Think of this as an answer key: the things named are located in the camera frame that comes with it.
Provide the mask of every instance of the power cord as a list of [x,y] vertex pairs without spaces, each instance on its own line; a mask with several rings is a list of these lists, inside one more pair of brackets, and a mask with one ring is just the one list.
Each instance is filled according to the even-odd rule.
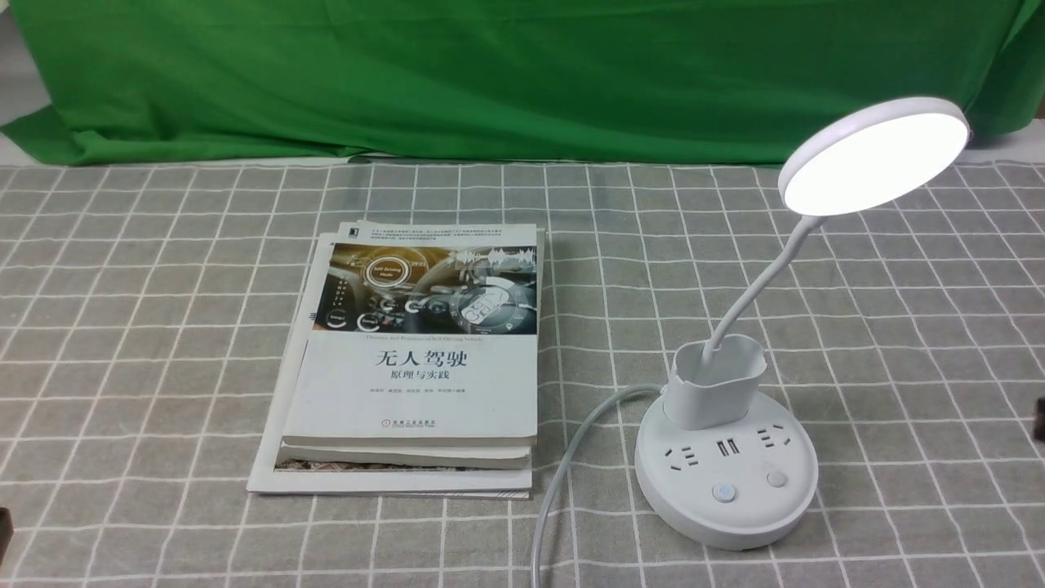
[[540,544],[541,540],[544,538],[544,525],[548,523],[548,514],[552,510],[552,502],[555,502],[555,497],[559,494],[559,489],[562,487],[562,480],[566,477],[566,471],[570,470],[570,463],[574,458],[574,454],[577,453],[577,448],[581,445],[581,439],[584,438],[584,433],[591,428],[591,425],[602,417],[604,413],[609,410],[610,407],[617,405],[617,403],[627,400],[641,393],[660,393],[660,386],[655,386],[652,384],[640,384],[636,386],[628,386],[623,391],[609,397],[602,404],[596,407],[584,422],[581,423],[577,433],[574,434],[574,439],[570,440],[570,445],[566,447],[566,452],[562,454],[562,462],[559,463],[559,467],[555,470],[555,476],[552,477],[552,481],[548,485],[548,492],[544,494],[544,500],[540,504],[540,510],[537,512],[537,522],[533,530],[533,541],[530,544],[530,586],[531,588],[541,588],[540,583]]

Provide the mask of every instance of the lamp head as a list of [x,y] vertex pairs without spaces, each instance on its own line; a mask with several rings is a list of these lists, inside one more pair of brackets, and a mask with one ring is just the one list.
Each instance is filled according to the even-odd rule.
[[910,97],[855,112],[813,135],[781,169],[784,204],[810,216],[874,208],[954,163],[969,142],[955,103]]

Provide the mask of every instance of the power strip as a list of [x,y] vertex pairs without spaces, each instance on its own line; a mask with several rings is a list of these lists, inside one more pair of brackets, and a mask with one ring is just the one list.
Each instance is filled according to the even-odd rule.
[[798,523],[816,492],[813,444],[787,409],[758,393],[733,423],[689,431],[658,398],[635,445],[638,485],[672,528],[705,545],[768,545]]

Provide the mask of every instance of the gooseneck lamp arm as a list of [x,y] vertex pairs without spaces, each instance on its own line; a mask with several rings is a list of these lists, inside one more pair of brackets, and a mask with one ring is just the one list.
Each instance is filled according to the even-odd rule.
[[715,351],[718,350],[719,345],[722,343],[722,338],[725,337],[729,329],[733,328],[733,324],[737,322],[739,317],[747,307],[751,305],[754,299],[766,288],[766,285],[772,281],[776,274],[781,273],[781,269],[786,267],[788,263],[791,262],[795,256],[798,255],[798,250],[802,249],[802,243],[806,241],[806,237],[810,235],[814,230],[816,230],[823,221],[827,220],[827,216],[810,216],[804,215],[798,224],[795,225],[794,230],[791,231],[791,236],[788,237],[787,242],[784,244],[784,250],[781,254],[773,259],[773,262],[769,263],[759,277],[754,278],[754,281],[747,286],[740,299],[734,303],[729,311],[725,313],[722,321],[719,322],[718,327],[715,328],[715,332],[712,333],[712,338],[707,340],[704,349],[700,355],[700,363],[702,366],[709,366],[712,361],[712,356]]

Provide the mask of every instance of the green cloth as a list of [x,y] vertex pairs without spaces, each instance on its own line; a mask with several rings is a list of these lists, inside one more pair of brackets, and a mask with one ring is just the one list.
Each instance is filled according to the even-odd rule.
[[13,0],[45,163],[350,156],[775,163],[854,110],[1045,94],[1043,0]]

